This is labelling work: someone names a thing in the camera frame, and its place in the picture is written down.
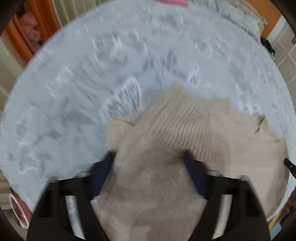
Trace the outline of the person's right hand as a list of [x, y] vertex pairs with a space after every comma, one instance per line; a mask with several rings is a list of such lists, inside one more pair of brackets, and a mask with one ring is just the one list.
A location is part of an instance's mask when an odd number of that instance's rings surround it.
[[282, 213], [284, 216], [288, 215], [292, 208], [295, 208], [295, 206], [296, 206], [295, 196], [296, 196], [296, 190], [293, 190], [293, 192], [291, 193], [289, 199], [287, 200], [287, 202], [283, 208]]

